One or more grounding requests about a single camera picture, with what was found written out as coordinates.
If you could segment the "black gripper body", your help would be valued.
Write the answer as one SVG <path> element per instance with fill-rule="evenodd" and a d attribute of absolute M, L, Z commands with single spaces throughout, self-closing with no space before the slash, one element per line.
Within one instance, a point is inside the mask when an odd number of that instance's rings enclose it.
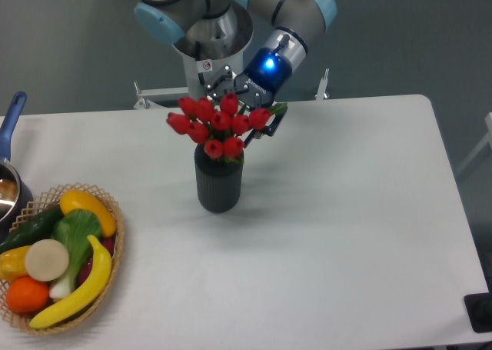
<path fill-rule="evenodd" d="M 281 86 L 291 77 L 288 60 L 271 48 L 261 48 L 224 94 L 234 93 L 248 109 L 269 108 Z"/>

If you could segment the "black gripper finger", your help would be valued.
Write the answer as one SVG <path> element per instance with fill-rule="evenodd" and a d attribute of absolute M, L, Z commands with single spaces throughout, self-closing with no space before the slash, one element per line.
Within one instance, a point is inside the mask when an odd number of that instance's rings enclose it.
<path fill-rule="evenodd" d="M 205 95 L 210 100 L 220 100 L 234 86 L 234 77 L 231 66 L 223 65 L 204 82 Z"/>
<path fill-rule="evenodd" d="M 263 135 L 272 137 L 277 131 L 287 110 L 287 104 L 274 104 L 269 108 L 253 110 L 249 115 L 251 131 L 244 140 L 244 146 L 247 147 L 253 139 L 259 139 Z"/>

